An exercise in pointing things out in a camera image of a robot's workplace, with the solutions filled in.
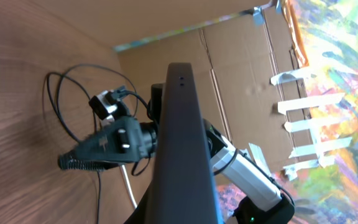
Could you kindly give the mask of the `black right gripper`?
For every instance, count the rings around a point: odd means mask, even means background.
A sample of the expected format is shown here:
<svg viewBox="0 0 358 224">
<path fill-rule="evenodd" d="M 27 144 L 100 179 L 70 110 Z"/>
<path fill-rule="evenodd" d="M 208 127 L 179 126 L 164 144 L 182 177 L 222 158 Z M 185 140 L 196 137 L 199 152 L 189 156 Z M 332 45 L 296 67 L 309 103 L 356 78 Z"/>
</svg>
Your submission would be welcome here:
<svg viewBox="0 0 358 224">
<path fill-rule="evenodd" d="M 61 170 L 104 171 L 150 156 L 138 120 L 123 117 L 59 155 Z"/>
</svg>

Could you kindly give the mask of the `Samsung Galaxy smartphone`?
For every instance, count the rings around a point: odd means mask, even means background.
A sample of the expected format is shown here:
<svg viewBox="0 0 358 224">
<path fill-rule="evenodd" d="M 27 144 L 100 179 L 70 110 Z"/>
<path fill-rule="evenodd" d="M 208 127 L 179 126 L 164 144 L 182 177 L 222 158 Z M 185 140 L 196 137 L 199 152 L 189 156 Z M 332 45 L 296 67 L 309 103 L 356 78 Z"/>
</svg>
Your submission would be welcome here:
<svg viewBox="0 0 358 224">
<path fill-rule="evenodd" d="M 222 223 L 190 63 L 170 63 L 145 222 Z"/>
</svg>

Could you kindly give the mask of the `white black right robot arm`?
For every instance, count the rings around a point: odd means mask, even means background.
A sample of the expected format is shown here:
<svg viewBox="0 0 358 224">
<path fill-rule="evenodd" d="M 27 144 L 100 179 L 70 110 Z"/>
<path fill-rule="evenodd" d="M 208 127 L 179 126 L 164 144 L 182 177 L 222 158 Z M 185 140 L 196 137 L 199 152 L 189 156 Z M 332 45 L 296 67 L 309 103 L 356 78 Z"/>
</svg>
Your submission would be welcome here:
<svg viewBox="0 0 358 224">
<path fill-rule="evenodd" d="M 137 96 L 124 86 L 104 91 L 89 100 L 95 118 L 105 125 L 100 131 L 80 141 L 71 151 L 58 158 L 62 170 L 104 171 L 124 164 L 137 166 L 149 160 L 157 149 L 158 119 L 162 105 L 161 84 L 152 85 L 157 108 L 148 110 L 149 123 L 140 123 L 130 115 L 123 99 Z M 223 174 L 239 187 L 246 197 L 234 211 L 238 223 L 288 223 L 295 214 L 291 195 L 267 175 L 261 166 L 234 147 L 227 138 L 203 121 L 213 174 Z"/>
</svg>

